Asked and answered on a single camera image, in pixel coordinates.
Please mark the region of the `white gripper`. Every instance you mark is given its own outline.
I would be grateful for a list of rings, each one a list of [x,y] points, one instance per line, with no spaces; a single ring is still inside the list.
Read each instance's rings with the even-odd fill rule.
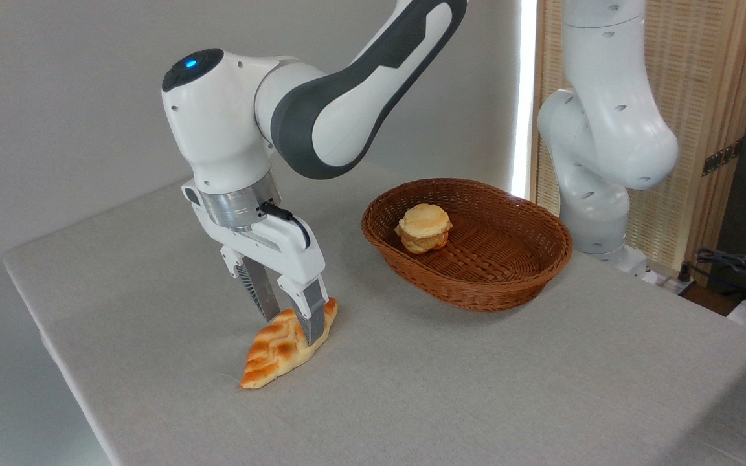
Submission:
[[[281,275],[278,285],[292,301],[308,345],[314,345],[324,333],[328,294],[321,275],[324,256],[307,222],[296,216],[288,220],[283,209],[263,203],[249,210],[254,223],[230,229],[211,219],[195,183],[184,184],[183,195],[205,233],[223,245],[220,254],[228,271],[245,286],[267,322],[280,307],[264,266]]]

